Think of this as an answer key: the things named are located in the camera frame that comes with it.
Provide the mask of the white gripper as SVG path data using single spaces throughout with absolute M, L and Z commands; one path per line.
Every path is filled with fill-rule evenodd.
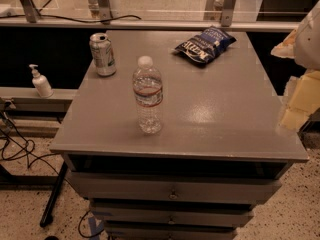
M 296 132 L 320 108 L 320 1 L 271 54 L 293 59 L 307 70 L 301 77 L 290 77 L 282 98 L 279 125 Z

